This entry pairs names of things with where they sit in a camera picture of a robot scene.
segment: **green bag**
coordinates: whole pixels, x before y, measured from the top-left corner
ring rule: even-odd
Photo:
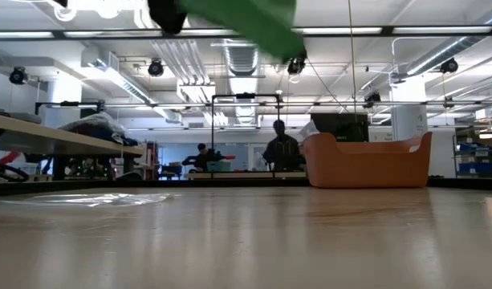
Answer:
[[[179,0],[190,14],[204,18],[258,44],[286,62],[304,51],[303,38],[291,30],[296,0]]]

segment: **black jacket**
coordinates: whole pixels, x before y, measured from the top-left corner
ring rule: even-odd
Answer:
[[[287,169],[294,163],[294,157],[299,155],[299,144],[292,136],[277,136],[267,145],[263,158],[268,162],[274,162],[274,169]]]

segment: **computer screen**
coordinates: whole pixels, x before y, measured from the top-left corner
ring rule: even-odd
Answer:
[[[339,142],[368,141],[368,118],[354,113],[312,113],[311,120],[320,132],[328,132]]]

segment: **ventilation duct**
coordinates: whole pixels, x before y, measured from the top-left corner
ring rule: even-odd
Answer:
[[[224,40],[226,66],[230,73],[230,89],[234,94],[256,93],[258,90],[258,48],[243,40]],[[236,100],[247,103],[253,100]],[[236,107],[238,124],[253,124],[256,119],[255,107]]]
[[[482,20],[487,25],[492,25],[492,14],[485,17]],[[420,57],[418,60],[410,63],[399,75],[400,78],[407,78],[414,75],[420,75],[435,67],[442,65],[445,61],[452,59],[455,55],[462,53],[468,48],[480,43],[485,36],[469,36],[462,37],[460,39],[451,39],[446,41],[439,47],[431,50],[426,55]]]
[[[145,88],[120,71],[120,61],[113,53],[103,53],[97,47],[87,47],[82,51],[81,59],[81,67],[87,69],[87,73],[90,72],[96,77],[112,81],[115,85],[121,87],[144,104],[156,103],[148,95],[148,91]],[[153,110],[163,116],[168,122],[181,122],[181,114],[179,113],[162,108],[154,108]]]

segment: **man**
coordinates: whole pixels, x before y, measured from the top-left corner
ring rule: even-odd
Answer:
[[[292,136],[285,134],[285,123],[282,120],[274,122],[274,130],[277,137],[270,141],[263,158],[268,162],[274,162],[274,170],[292,170],[299,167],[299,145]]]
[[[207,172],[208,167],[206,163],[209,161],[220,161],[225,159],[219,152],[215,153],[212,149],[207,149],[205,144],[198,144],[197,150],[199,151],[199,154],[195,157],[193,164],[198,172]]]

